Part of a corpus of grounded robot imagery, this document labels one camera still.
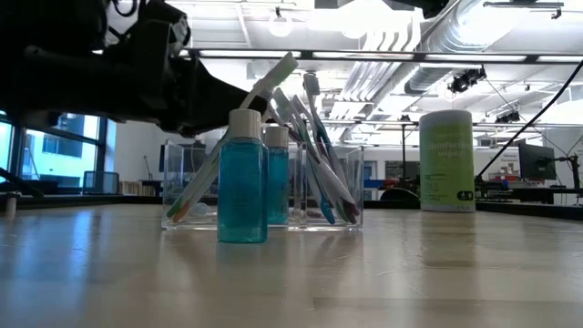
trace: blue liquid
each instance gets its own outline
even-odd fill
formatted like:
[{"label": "blue liquid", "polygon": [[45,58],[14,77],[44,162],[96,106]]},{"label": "blue liquid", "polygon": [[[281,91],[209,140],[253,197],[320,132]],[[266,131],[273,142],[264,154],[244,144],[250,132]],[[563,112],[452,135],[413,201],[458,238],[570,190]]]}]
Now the blue liquid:
[{"label": "blue liquid", "polygon": [[264,242],[267,148],[255,138],[234,138],[220,150],[217,238]]},{"label": "blue liquid", "polygon": [[270,148],[268,151],[267,220],[269,224],[287,224],[290,201],[288,150]]}]

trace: spotlight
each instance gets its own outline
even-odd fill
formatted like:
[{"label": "spotlight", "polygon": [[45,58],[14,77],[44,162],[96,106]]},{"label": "spotlight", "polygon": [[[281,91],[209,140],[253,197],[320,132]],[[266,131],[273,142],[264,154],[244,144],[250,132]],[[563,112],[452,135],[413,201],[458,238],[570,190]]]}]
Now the spotlight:
[{"label": "spotlight", "polygon": [[470,87],[477,84],[477,81],[481,81],[487,77],[484,68],[480,69],[468,69],[462,74],[454,76],[454,81],[447,86],[447,89],[453,93],[463,93],[466,92]]},{"label": "spotlight", "polygon": [[520,114],[513,110],[508,114],[497,117],[495,123],[513,123],[518,121],[520,121]]}]

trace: light fixture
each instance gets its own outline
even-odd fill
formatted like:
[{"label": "light fixture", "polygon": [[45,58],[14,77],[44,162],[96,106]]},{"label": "light fixture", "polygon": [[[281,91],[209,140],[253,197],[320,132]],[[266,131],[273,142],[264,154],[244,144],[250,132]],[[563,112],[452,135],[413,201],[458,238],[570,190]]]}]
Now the light fixture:
[{"label": "light fixture", "polygon": [[[199,55],[202,58],[282,58],[288,51],[273,51],[273,50],[200,50]],[[298,58],[302,55],[299,51],[292,51],[291,55]]]},{"label": "light fixture", "polygon": [[323,124],[345,124],[345,125],[352,125],[355,124],[357,121],[351,119],[322,119]]},{"label": "light fixture", "polygon": [[480,69],[479,64],[457,64],[457,63],[421,63],[421,68],[461,68],[461,69]]},{"label": "light fixture", "polygon": [[374,51],[314,51],[314,58],[354,60],[411,60],[413,54],[378,53]]},{"label": "light fixture", "polygon": [[275,7],[275,15],[270,18],[270,33],[278,37],[286,37],[293,30],[292,19],[288,16],[283,17],[281,10]]},{"label": "light fixture", "polygon": [[539,63],[560,62],[578,64],[581,61],[583,61],[583,56],[540,56],[537,59]]},{"label": "light fixture", "polygon": [[429,61],[446,61],[446,62],[472,62],[472,63],[487,63],[487,62],[521,62],[527,59],[526,56],[520,55],[468,55],[468,54],[429,54],[425,56],[425,60]]},{"label": "light fixture", "polygon": [[483,68],[468,69],[462,74],[454,75],[454,80],[447,86],[452,93],[466,92],[470,87],[487,78],[486,71]]},{"label": "light fixture", "polygon": [[512,122],[520,122],[520,114],[518,114],[518,112],[515,110],[505,115],[500,115],[496,117],[496,121],[494,123],[512,123]]},{"label": "light fixture", "polygon": [[529,9],[556,9],[564,6],[562,2],[528,2],[528,1],[513,1],[513,2],[484,2],[484,7],[491,8],[529,8]]}]

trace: wooden table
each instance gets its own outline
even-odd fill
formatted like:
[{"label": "wooden table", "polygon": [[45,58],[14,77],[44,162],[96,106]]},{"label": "wooden table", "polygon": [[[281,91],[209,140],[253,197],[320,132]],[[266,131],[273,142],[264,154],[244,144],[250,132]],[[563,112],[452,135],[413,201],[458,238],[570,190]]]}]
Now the wooden table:
[{"label": "wooden table", "polygon": [[367,210],[259,245],[162,231],[161,207],[0,220],[0,327],[581,327],[583,226]]}]

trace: computer monitor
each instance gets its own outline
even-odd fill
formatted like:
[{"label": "computer monitor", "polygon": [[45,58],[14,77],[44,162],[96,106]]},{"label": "computer monitor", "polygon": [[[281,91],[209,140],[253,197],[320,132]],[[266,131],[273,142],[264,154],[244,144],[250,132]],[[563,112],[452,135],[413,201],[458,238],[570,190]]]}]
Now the computer monitor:
[{"label": "computer monitor", "polygon": [[519,144],[518,157],[522,179],[557,179],[554,149]]}]

